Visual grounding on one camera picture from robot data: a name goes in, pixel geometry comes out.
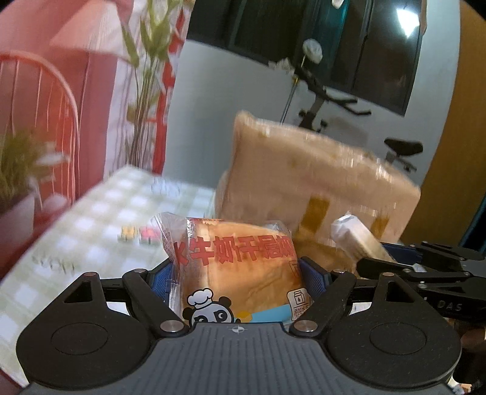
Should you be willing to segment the clear pack of crackers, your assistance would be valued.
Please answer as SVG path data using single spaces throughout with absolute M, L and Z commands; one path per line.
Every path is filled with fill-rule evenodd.
M 351 213 L 346 213 L 335 220 L 331 224 L 330 234 L 336 246 L 356 263 L 362 258 L 395 263 L 368 227 Z

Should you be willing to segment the panda bread package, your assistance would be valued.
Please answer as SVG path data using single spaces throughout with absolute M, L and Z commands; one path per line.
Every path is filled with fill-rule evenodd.
M 282 323 L 310 306 L 289 230 L 163 212 L 154 222 L 173 262 L 170 301 L 196 323 Z

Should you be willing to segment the orange wooden door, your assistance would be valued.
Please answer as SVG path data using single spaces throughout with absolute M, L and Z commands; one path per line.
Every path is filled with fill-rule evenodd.
M 460 2 L 460 50 L 445 127 L 405 244 L 481 249 L 485 242 L 485 20 Z

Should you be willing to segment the plaid flower tablecloth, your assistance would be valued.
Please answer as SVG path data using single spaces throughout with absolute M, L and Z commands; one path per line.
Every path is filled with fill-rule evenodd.
M 1 282 L 1 369 L 24 387 L 16 357 L 22 330 L 83 272 L 121 277 L 152 269 L 166 258 L 162 246 L 122 241 L 123 227 L 139 230 L 156 214 L 210 216 L 214 191 L 165 180 L 125 166 L 93 187 L 26 251 Z

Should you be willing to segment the cardboard box with plastic liner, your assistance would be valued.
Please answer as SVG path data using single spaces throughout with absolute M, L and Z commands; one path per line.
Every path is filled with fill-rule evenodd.
M 282 222 L 298 256 L 354 272 L 331 225 L 351 213 L 379 241 L 396 243 L 418 205 L 419 186 L 373 154 L 303 128 L 236 114 L 229 169 L 217 186 L 216 217 Z

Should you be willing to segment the dark window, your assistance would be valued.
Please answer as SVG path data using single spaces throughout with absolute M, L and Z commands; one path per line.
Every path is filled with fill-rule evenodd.
M 403 115 L 422 37 L 422 1 L 197 1 L 190 40 L 262 64 L 287 60 L 326 87 Z

